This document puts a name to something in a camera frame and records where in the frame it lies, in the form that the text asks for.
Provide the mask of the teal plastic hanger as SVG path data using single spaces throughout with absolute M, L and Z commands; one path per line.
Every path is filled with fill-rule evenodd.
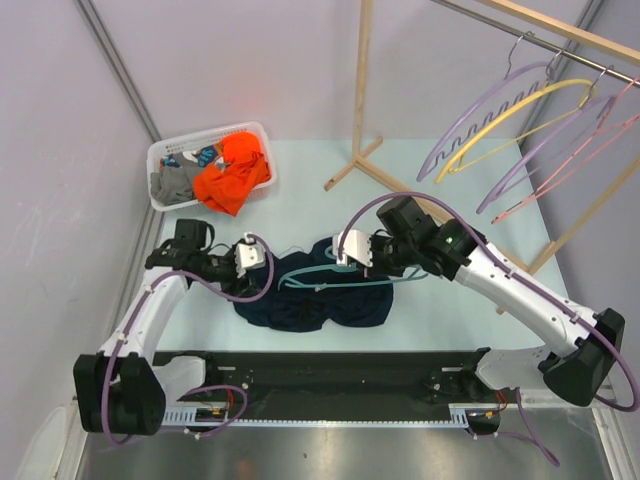
M 357 267 L 339 266 L 336 264 L 331 237 L 318 240 L 307 257 L 309 260 L 307 266 L 285 268 L 277 283 L 279 291 L 310 289 L 320 292 L 328 289 L 386 287 L 423 280 L 428 276 L 419 267 L 415 267 L 408 276 L 390 277 L 365 273 Z

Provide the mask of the navy blue shorts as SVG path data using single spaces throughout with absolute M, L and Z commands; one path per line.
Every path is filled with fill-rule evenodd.
M 275 257 L 268 292 L 255 302 L 236 303 L 236 313 L 251 325 L 293 333 L 318 331 L 327 320 L 349 328 L 371 328 L 385 323 L 394 300 L 393 285 L 320 292 L 279 291 L 277 283 L 285 268 L 307 266 L 310 252 L 297 251 Z

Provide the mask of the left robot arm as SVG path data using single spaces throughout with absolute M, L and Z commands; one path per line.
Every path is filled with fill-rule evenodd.
M 202 358 L 179 356 L 152 365 L 168 321 L 192 285 L 235 304 L 256 302 L 271 287 L 274 256 L 260 236 L 246 233 L 221 255 L 213 252 L 214 238 L 211 224 L 178 220 L 173 236 L 147 257 L 121 323 L 97 353 L 76 360 L 73 379 L 86 432 L 122 445 L 156 434 L 167 407 L 183 397 L 207 400 L 219 392 L 221 376 Z

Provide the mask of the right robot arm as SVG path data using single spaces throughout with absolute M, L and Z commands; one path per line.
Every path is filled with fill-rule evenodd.
M 625 319 L 619 312 L 596 312 L 562 297 L 459 216 L 437 224 L 407 194 L 386 195 L 376 216 L 390 236 L 373 239 L 375 264 L 396 269 L 418 265 L 456 282 L 496 303 L 543 341 L 539 353 L 487 350 L 461 376 L 469 399 L 484 401 L 498 389 L 530 380 L 573 405 L 591 404 L 621 348 Z

